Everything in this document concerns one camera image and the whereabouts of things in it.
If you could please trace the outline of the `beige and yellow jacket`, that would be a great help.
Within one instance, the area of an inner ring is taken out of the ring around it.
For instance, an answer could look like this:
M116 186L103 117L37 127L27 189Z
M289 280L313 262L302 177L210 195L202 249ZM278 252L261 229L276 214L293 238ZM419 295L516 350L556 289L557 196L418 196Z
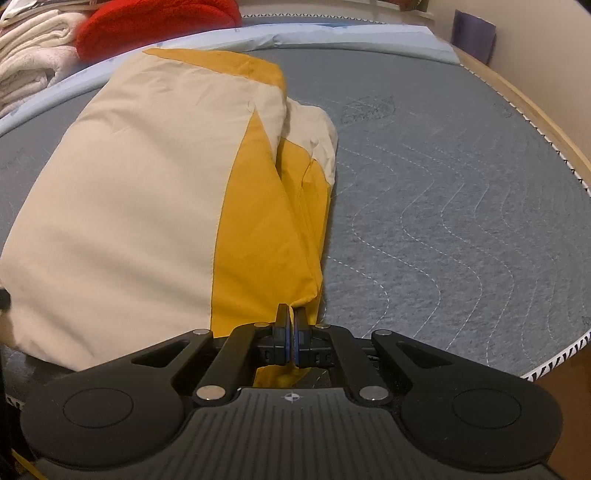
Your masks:
M286 304L318 320L338 132L276 64L147 49L68 128L1 253L3 344L84 370Z

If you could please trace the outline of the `purple box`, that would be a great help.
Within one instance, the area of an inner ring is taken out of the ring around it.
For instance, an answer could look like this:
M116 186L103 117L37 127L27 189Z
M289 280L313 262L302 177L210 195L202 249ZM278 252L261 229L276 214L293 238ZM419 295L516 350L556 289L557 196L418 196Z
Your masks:
M488 65L493 57L497 27L478 16L455 11L451 43L481 63Z

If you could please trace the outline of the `red knitted garment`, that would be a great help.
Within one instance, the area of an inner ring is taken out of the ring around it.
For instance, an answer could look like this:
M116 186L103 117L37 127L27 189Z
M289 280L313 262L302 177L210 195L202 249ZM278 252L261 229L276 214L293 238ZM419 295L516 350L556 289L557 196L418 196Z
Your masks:
M84 62L205 31L242 25L235 1L109 1L78 29L75 47Z

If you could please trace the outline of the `white folded fleece blanket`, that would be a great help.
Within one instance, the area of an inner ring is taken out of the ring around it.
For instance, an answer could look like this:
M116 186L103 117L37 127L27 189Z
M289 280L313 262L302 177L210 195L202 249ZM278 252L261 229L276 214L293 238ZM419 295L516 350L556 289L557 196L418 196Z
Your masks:
M74 46L88 16L50 10L1 35L1 114L72 74L79 63Z

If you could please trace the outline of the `wooden bed frame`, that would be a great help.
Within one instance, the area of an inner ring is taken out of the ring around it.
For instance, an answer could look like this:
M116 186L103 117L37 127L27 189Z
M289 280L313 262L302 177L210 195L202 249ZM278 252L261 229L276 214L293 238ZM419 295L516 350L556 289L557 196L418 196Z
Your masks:
M542 135L583 188L590 193L590 160L566 132L533 100L503 76L473 56L453 46L462 66L494 89Z

